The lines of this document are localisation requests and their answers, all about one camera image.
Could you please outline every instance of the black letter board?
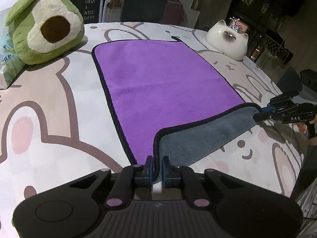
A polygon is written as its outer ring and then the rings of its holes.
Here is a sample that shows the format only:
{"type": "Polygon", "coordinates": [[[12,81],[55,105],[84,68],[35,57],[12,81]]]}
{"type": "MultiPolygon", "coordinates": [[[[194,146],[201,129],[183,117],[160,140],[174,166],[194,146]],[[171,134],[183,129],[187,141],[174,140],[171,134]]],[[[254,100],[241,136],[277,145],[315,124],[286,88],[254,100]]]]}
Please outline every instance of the black letter board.
{"type": "Polygon", "coordinates": [[[81,13],[84,24],[98,23],[100,0],[70,0],[81,13]]]}

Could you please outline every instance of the cat face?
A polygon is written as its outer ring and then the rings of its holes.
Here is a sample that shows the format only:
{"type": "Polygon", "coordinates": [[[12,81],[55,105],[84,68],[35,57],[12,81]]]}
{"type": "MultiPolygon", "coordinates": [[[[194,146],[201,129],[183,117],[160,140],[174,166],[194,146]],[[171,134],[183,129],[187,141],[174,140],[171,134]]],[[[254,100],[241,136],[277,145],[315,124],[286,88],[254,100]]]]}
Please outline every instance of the cat face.
{"type": "Polygon", "coordinates": [[[209,45],[233,60],[240,61],[247,53],[248,34],[239,34],[220,20],[209,31],[206,37],[209,45]]]}

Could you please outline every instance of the table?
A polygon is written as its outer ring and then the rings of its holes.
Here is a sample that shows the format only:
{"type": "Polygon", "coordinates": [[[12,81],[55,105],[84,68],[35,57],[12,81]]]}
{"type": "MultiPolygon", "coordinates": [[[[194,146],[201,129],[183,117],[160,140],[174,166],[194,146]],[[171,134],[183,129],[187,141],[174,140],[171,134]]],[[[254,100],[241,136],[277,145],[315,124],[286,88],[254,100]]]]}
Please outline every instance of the table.
{"type": "MultiPolygon", "coordinates": [[[[226,78],[246,102],[265,107],[281,94],[249,58],[234,61],[207,44],[206,32],[153,23],[85,25],[80,48],[27,67],[0,90],[0,237],[17,238],[11,219],[25,198],[101,168],[119,172],[129,160],[113,124],[92,49],[121,39],[176,36],[226,78]]],[[[306,151],[297,127],[265,121],[191,165],[214,168],[290,196],[306,151]]]]}

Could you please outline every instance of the cat ear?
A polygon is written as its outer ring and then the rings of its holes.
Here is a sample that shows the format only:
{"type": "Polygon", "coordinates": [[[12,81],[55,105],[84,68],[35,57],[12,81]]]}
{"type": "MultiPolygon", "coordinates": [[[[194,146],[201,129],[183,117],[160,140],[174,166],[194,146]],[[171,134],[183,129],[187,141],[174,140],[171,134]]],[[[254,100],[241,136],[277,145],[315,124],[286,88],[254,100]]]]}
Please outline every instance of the cat ear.
{"type": "Polygon", "coordinates": [[[241,36],[243,37],[243,39],[245,40],[245,43],[248,43],[248,39],[249,39],[249,36],[247,33],[243,33],[241,34],[241,36]]]}
{"type": "Polygon", "coordinates": [[[215,26],[218,25],[218,26],[226,26],[226,22],[224,20],[220,20],[218,21],[215,26]]]}

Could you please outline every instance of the human hand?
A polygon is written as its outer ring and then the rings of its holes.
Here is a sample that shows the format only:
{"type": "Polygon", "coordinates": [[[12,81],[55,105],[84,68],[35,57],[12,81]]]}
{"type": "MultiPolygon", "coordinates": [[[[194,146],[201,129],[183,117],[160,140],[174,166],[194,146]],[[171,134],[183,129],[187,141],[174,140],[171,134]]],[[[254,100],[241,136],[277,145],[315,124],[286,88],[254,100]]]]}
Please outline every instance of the human hand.
{"type": "MultiPolygon", "coordinates": [[[[312,121],[310,121],[309,123],[310,123],[310,124],[313,124],[313,123],[315,123],[315,122],[317,122],[317,114],[316,114],[316,116],[315,116],[315,119],[312,120],[312,121]]],[[[307,132],[307,125],[306,125],[305,123],[303,123],[303,122],[297,122],[296,125],[298,126],[299,131],[300,131],[301,133],[304,133],[304,134],[305,134],[305,133],[307,132]]]]}

